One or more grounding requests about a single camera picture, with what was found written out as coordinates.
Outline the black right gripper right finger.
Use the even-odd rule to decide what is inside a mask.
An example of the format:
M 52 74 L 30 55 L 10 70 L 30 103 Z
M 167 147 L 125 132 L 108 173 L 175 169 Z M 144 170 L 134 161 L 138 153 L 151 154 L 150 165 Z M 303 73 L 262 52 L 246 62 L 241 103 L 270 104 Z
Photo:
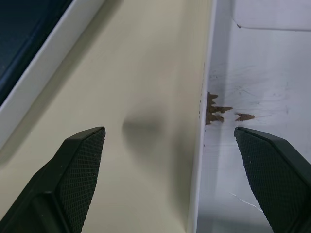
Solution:
M 311 233 L 311 164 L 283 138 L 243 127 L 234 136 L 274 233 Z

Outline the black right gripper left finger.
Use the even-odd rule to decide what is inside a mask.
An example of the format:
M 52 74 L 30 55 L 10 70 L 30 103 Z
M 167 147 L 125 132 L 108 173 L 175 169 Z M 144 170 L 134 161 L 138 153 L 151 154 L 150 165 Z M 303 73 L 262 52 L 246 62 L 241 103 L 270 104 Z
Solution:
M 0 233 L 81 233 L 97 185 L 105 128 L 64 140 L 0 221 Z

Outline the white phone box base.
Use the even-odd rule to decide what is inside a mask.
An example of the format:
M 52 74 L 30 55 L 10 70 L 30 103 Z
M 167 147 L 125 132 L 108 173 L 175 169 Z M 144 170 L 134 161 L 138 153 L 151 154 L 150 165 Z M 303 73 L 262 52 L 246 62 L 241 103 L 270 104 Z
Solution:
M 0 106 L 0 149 L 79 37 L 78 30 L 71 28 L 71 21 L 77 19 L 79 3 L 82 0 L 73 0 Z
M 271 0 L 217 0 L 207 90 L 223 121 L 205 126 L 197 233 L 272 233 L 234 137 L 246 127 L 286 139 L 311 163 L 311 0 L 308 31 L 240 22 Z

